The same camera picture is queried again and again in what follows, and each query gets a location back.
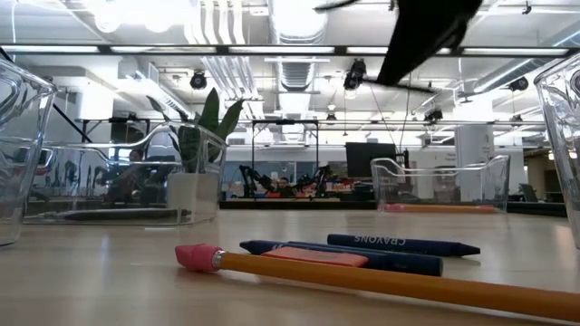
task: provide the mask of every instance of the desk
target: desk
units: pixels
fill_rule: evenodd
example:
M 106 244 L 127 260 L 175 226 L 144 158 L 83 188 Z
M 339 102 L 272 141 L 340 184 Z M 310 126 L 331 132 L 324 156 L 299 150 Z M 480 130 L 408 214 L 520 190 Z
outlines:
M 580 292 L 567 221 L 542 216 L 381 215 L 374 211 L 222 211 L 181 228 L 26 225 L 0 250 L 4 326 L 540 325 L 505 312 L 222 271 L 189 273 L 173 247 L 242 253 L 248 239 L 322 242 L 329 233 L 453 239 L 482 255 L 446 259 L 446 277 Z

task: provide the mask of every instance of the metal ferrule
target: metal ferrule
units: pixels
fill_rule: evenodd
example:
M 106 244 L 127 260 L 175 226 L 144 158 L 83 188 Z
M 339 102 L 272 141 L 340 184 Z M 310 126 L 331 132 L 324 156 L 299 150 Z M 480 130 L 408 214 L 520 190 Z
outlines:
M 226 252 L 223 250 L 218 250 L 218 251 L 216 251 L 214 256 L 211 257 L 211 264 L 214 266 L 215 269 L 221 268 L 221 259 L 224 257 L 225 253 Z

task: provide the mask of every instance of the person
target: person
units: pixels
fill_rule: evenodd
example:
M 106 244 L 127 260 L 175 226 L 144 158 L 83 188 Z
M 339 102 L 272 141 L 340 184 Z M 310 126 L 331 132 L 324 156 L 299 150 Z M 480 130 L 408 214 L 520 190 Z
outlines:
M 288 180 L 287 177 L 281 177 L 278 180 L 275 191 L 279 193 L 282 198 L 294 197 L 296 195 L 296 190 L 290 186 L 290 180 Z
M 129 153 L 129 162 L 141 162 L 144 152 L 141 149 L 134 149 Z M 129 203 L 132 201 L 136 190 L 141 189 L 143 182 L 143 166 L 140 164 L 131 164 L 125 168 L 120 175 L 113 180 L 113 187 L 110 189 L 109 197 L 111 201 L 122 201 Z
M 129 161 L 140 162 L 143 160 L 143 151 L 141 149 L 134 149 L 129 153 Z

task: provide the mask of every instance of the pencil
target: pencil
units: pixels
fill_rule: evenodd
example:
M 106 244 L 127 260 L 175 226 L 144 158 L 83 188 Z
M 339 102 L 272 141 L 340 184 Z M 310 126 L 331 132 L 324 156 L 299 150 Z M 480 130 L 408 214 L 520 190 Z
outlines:
M 576 293 L 232 254 L 208 244 L 179 245 L 175 253 L 178 262 L 193 271 L 225 269 L 563 321 L 580 321 L 580 294 Z

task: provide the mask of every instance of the fluorescent light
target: fluorescent light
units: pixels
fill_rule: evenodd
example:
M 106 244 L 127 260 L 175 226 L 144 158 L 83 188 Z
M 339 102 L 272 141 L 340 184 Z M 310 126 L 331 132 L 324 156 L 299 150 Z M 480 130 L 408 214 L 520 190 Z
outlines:
M 70 45 L 3 45 L 9 53 L 98 53 L 96 46 Z
M 279 62 L 304 62 L 304 63 L 329 63 L 330 59 L 321 58 L 265 58 L 264 62 L 279 63 Z
M 215 53 L 214 46 L 112 46 L 111 51 L 115 53 Z
M 557 48 L 466 48 L 466 55 L 564 55 L 568 49 Z
M 229 51 L 231 53 L 334 53 L 334 47 L 310 45 L 230 46 Z
M 349 54 L 386 54 L 389 48 L 386 46 L 353 46 L 347 47 L 346 52 Z

